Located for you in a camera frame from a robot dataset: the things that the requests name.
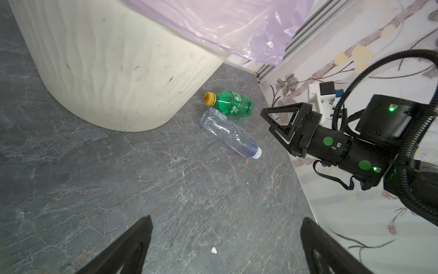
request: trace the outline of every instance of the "clear plastic bottle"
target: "clear plastic bottle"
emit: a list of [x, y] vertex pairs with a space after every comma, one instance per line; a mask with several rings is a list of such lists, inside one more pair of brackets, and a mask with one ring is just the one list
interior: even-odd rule
[[246, 157], [258, 159], [261, 148], [246, 131], [228, 120], [219, 110], [209, 107], [199, 123], [213, 138], [231, 148], [234, 152]]

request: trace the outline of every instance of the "purple plastic bag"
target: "purple plastic bag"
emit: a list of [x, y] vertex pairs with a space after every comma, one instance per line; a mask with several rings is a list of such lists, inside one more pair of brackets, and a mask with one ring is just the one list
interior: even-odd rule
[[195, 41], [280, 64], [314, 0], [122, 0]]

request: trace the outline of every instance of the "green sticker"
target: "green sticker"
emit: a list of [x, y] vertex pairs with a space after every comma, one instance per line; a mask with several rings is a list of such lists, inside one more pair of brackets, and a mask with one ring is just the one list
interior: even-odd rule
[[334, 140], [333, 140], [333, 138], [332, 137], [325, 137], [324, 138], [324, 140], [322, 140], [323, 142], [324, 142], [324, 145], [326, 145], [326, 146], [331, 146], [331, 145], [333, 145], [333, 142], [334, 142]]
[[359, 168], [362, 170], [370, 170], [372, 168], [372, 165], [367, 160], [362, 160], [359, 162]]

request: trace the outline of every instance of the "white bottle cap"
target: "white bottle cap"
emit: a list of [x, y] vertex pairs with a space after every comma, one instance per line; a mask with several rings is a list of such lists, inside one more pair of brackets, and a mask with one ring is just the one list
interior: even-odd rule
[[254, 159], [258, 159], [261, 156], [261, 148], [257, 149], [257, 152], [255, 153], [255, 155], [253, 156]]

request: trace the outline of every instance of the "gray marble floor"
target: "gray marble floor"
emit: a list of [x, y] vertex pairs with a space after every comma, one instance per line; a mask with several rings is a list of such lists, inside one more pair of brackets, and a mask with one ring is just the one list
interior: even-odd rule
[[[204, 92], [222, 89], [256, 102], [237, 123], [260, 159], [200, 128]], [[299, 229], [311, 211], [265, 106], [253, 75], [223, 65], [157, 129], [94, 126], [47, 92], [0, 0], [0, 272], [74, 273], [151, 215], [144, 273], [307, 273]]]

